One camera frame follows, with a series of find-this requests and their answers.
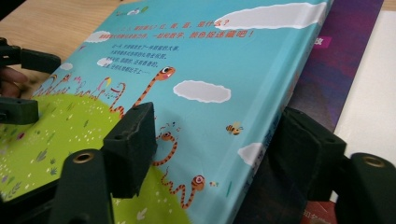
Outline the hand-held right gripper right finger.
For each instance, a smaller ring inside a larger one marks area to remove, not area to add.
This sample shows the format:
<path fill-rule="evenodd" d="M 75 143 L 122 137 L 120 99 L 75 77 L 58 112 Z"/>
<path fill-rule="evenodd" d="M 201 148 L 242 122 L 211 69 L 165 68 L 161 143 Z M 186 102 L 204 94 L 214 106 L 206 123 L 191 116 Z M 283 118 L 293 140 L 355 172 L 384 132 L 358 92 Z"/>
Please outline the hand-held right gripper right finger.
<path fill-rule="evenodd" d="M 274 137 L 274 161 L 308 201 L 328 201 L 346 143 L 305 113 L 287 107 Z"/>

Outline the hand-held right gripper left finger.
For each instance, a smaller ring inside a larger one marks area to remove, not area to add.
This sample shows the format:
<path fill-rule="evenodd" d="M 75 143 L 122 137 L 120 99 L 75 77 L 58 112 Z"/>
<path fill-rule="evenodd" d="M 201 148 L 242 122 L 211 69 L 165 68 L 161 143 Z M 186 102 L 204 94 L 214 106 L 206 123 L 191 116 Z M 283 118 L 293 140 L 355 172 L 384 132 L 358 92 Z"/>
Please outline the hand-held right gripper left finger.
<path fill-rule="evenodd" d="M 112 196 L 133 198 L 139 194 L 157 149 L 153 103 L 129 109 L 103 142 Z"/>

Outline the white and red book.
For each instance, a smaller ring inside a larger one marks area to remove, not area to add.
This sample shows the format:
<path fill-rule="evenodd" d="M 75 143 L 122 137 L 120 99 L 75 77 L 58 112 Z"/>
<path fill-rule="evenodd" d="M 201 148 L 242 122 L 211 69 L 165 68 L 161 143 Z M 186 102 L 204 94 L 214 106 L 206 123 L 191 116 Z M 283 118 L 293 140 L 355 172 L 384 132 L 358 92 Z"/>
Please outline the white and red book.
<path fill-rule="evenodd" d="M 396 10 L 377 17 L 335 134 L 346 141 L 338 222 L 396 224 Z"/>

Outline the purple magazine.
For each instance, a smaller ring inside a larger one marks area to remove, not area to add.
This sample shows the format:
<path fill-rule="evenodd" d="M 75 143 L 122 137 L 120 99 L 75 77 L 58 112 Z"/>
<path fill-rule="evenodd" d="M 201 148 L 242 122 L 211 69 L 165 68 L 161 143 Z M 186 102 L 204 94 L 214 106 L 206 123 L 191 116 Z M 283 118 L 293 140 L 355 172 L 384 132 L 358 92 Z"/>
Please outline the purple magazine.
<path fill-rule="evenodd" d="M 289 106 L 334 131 L 384 0 L 333 0 Z"/>

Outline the light blue picture book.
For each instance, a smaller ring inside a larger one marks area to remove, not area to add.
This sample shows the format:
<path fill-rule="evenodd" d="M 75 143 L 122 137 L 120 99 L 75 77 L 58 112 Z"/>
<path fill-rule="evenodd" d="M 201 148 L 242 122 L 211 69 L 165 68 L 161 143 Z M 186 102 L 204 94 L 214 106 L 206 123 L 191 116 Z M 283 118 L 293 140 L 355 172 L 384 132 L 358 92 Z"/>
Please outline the light blue picture book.
<path fill-rule="evenodd" d="M 141 0 L 116 8 L 35 92 L 39 119 L 0 124 L 0 197 L 52 180 L 153 103 L 158 145 L 119 224 L 232 224 L 333 0 Z"/>

